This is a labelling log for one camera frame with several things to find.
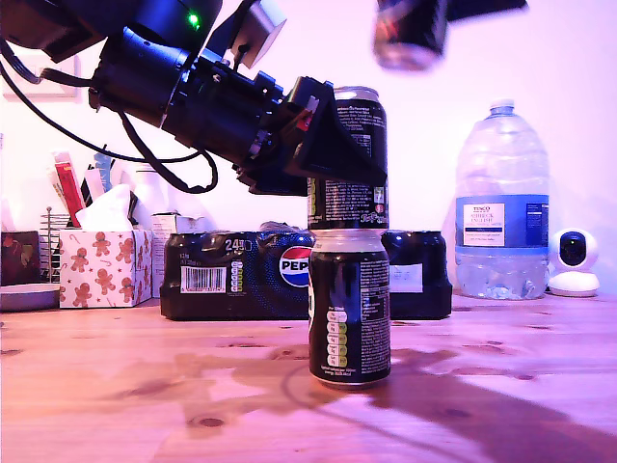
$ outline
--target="white camera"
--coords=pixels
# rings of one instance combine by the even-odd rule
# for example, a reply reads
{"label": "white camera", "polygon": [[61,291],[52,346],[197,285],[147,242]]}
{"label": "white camera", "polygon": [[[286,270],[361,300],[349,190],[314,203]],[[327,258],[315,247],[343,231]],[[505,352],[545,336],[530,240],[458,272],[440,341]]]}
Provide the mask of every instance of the white camera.
{"label": "white camera", "polygon": [[549,259],[554,271],[549,279],[550,292],[558,296],[595,296],[600,287],[590,269],[598,260],[598,243],[591,233],[565,229],[552,236]]}

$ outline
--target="barcode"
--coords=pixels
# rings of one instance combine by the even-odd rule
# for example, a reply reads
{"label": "barcode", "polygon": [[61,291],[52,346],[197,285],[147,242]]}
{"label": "barcode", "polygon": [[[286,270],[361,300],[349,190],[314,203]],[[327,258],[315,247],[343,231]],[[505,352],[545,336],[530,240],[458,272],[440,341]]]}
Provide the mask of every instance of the barcode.
{"label": "barcode", "polygon": [[225,267],[181,267],[180,292],[226,292],[228,270]]}

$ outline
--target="plastic water bottle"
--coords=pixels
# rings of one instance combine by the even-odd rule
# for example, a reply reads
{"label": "plastic water bottle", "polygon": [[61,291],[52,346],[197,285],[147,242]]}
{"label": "plastic water bottle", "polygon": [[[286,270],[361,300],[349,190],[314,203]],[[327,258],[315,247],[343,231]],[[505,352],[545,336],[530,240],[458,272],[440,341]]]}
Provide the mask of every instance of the plastic water bottle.
{"label": "plastic water bottle", "polygon": [[465,295],[540,297],[548,280],[549,159],[514,101],[491,105],[457,168],[457,277]]}

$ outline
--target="table surface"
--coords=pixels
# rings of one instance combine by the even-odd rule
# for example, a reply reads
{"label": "table surface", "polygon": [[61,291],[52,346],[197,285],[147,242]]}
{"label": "table surface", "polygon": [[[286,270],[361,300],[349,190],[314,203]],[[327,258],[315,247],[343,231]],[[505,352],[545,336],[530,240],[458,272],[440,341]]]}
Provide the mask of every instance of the table surface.
{"label": "table surface", "polygon": [[310,376],[305,321],[1,318],[6,462],[617,461],[614,297],[455,296],[392,322],[389,379],[353,393]]}

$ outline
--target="pepsi logo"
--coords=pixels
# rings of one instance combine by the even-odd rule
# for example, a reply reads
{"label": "pepsi logo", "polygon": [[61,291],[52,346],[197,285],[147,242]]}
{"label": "pepsi logo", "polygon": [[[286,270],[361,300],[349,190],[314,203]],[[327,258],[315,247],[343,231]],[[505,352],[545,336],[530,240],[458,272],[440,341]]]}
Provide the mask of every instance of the pepsi logo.
{"label": "pepsi logo", "polygon": [[282,253],[279,261],[282,278],[292,286],[308,286],[309,256],[310,248],[305,246],[293,246]]}

